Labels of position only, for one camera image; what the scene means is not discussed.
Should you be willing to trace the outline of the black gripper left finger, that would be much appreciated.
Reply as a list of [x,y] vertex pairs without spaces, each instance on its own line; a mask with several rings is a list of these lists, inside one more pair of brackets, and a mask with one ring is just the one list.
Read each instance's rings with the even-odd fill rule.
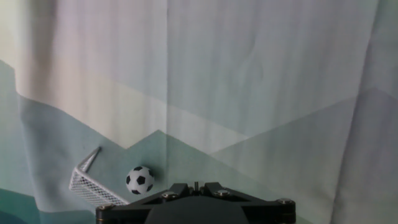
[[96,208],[96,224],[145,223],[149,213],[158,205],[193,196],[197,192],[197,183],[173,184],[169,189],[150,195],[128,205],[106,204]]

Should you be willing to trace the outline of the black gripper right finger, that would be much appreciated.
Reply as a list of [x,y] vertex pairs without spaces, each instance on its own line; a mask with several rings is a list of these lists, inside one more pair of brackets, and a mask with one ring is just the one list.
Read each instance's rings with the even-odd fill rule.
[[249,223],[296,223],[296,203],[289,198],[263,200],[249,194],[223,187],[219,182],[196,182],[196,195],[237,205]]

